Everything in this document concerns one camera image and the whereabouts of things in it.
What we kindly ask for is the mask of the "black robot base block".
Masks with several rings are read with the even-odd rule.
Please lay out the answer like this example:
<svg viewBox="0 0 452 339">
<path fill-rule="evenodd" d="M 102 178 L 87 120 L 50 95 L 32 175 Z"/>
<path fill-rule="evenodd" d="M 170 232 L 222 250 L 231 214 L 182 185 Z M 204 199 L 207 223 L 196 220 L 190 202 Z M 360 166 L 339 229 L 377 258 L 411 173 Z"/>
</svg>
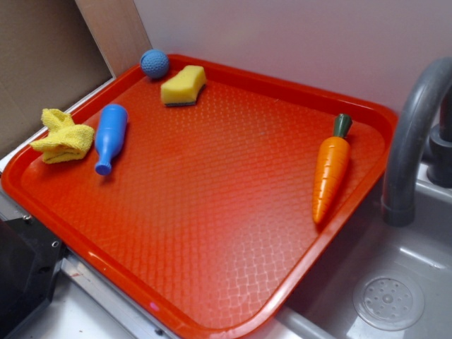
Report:
<svg viewBox="0 0 452 339">
<path fill-rule="evenodd" d="M 1 221 L 1 337 L 11 338 L 52 303 L 66 247 L 39 220 Z"/>
</svg>

